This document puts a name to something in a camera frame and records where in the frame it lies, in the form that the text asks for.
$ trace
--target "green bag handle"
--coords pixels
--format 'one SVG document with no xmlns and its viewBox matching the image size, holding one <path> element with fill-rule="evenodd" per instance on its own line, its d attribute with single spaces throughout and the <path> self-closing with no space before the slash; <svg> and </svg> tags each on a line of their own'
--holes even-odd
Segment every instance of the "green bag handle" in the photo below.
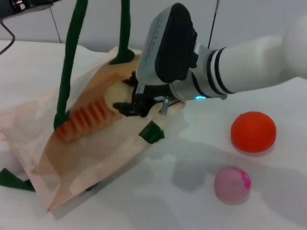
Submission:
<svg viewBox="0 0 307 230">
<path fill-rule="evenodd" d="M 87 5 L 88 0 L 77 0 L 72 14 L 71 23 L 69 25 L 61 84 L 59 88 L 57 113 L 53 122 L 54 129 L 57 129 L 64 122 L 68 121 L 70 116 L 69 111 L 66 112 L 66 106 L 71 90 L 71 72 Z M 119 49 L 117 56 L 111 61 L 111 65 L 130 62 L 134 58 L 134 53 L 128 49 L 130 26 L 130 0 L 121 0 Z"/>
</svg>

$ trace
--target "pink ball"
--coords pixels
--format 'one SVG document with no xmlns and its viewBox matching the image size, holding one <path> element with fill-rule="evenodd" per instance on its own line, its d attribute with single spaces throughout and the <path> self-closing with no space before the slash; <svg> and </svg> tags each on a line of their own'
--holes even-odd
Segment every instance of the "pink ball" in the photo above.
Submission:
<svg viewBox="0 0 307 230">
<path fill-rule="evenodd" d="M 214 181 L 216 196 L 229 205 L 243 204 L 248 198 L 250 187 L 249 175 L 236 167 L 221 169 Z"/>
</svg>

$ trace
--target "green strap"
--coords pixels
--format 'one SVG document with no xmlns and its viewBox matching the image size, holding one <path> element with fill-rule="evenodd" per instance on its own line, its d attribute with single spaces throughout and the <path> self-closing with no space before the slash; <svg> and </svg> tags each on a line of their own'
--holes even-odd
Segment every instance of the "green strap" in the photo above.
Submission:
<svg viewBox="0 0 307 230">
<path fill-rule="evenodd" d="M 163 130 L 153 121 L 151 121 L 140 133 L 144 140 L 149 144 L 154 144 L 164 138 Z"/>
<path fill-rule="evenodd" d="M 0 185 L 35 192 L 30 180 L 22 181 L 6 168 L 0 172 Z"/>
<path fill-rule="evenodd" d="M 71 72 L 87 4 L 88 0 L 77 0 L 72 14 L 71 23 L 69 25 L 66 38 L 61 85 L 59 88 L 57 114 L 53 123 L 54 129 L 57 129 L 69 119 L 69 112 L 66 113 L 66 104 L 71 91 Z"/>
<path fill-rule="evenodd" d="M 130 27 L 130 0 L 121 0 L 119 48 L 116 57 L 110 62 L 110 65 L 127 63 L 134 59 L 134 52 L 128 49 Z"/>
</svg>

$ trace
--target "white wall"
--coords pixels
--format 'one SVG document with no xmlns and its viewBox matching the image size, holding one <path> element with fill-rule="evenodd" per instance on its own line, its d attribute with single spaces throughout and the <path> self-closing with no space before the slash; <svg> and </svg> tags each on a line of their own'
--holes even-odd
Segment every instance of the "white wall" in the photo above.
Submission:
<svg viewBox="0 0 307 230">
<path fill-rule="evenodd" d="M 59 42 L 50 9 L 24 14 L 4 21 L 15 34 L 16 40 Z M 10 40 L 11 35 L 0 26 L 0 39 Z"/>
<path fill-rule="evenodd" d="M 211 48 L 263 35 L 283 35 L 289 24 L 305 12 L 306 0 L 221 0 Z"/>
<path fill-rule="evenodd" d="M 131 0 L 130 45 L 142 48 L 152 19 L 164 8 L 183 3 L 191 13 L 199 39 L 207 44 L 216 0 Z M 55 3 L 52 11 L 65 42 L 76 0 Z M 89 0 L 79 43 L 94 51 L 108 51 L 119 42 L 120 0 Z"/>
</svg>

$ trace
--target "ball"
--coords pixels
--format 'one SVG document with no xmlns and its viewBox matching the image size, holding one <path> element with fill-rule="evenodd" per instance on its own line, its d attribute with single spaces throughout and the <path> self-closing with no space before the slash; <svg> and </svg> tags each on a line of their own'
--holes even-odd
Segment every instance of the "ball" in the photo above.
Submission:
<svg viewBox="0 0 307 230">
<path fill-rule="evenodd" d="M 242 169 L 225 167 L 219 171 L 214 181 L 216 196 L 229 205 L 243 204 L 251 188 L 251 179 Z"/>
<path fill-rule="evenodd" d="M 241 114 L 231 126 L 231 141 L 239 150 L 257 153 L 269 149 L 276 139 L 274 121 L 260 112 Z"/>
</svg>

